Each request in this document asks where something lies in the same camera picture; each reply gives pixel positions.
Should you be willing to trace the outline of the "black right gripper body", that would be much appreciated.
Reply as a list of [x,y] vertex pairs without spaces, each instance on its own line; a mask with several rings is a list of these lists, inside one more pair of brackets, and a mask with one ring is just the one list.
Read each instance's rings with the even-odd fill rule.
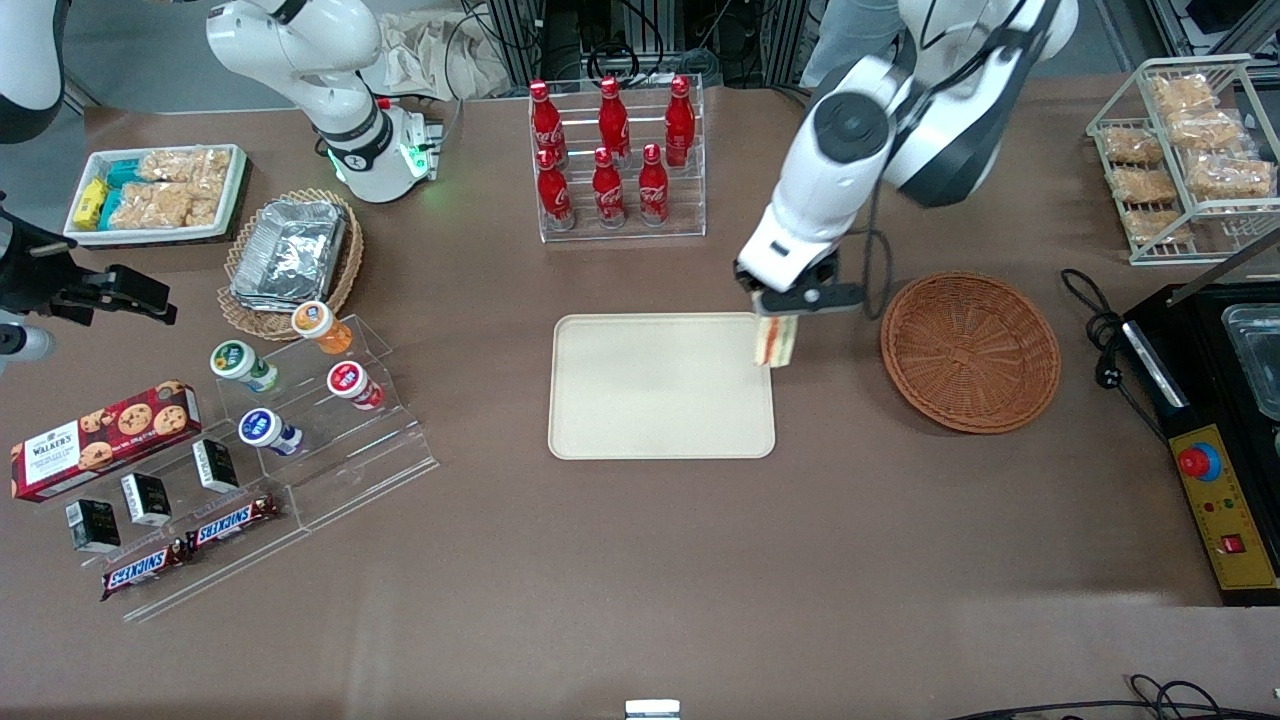
[[93,273],[74,261],[74,240],[52,233],[1,210],[1,307],[5,313],[59,316],[81,325],[105,309],[102,293],[87,282]]

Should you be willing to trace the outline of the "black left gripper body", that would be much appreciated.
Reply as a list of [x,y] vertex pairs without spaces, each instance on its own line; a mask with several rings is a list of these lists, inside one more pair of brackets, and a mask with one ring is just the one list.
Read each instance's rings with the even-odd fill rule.
[[746,293],[780,297],[804,297],[810,290],[836,283],[838,274],[838,255],[824,258],[804,269],[788,290],[774,290],[751,274],[741,261],[733,263],[733,278]]

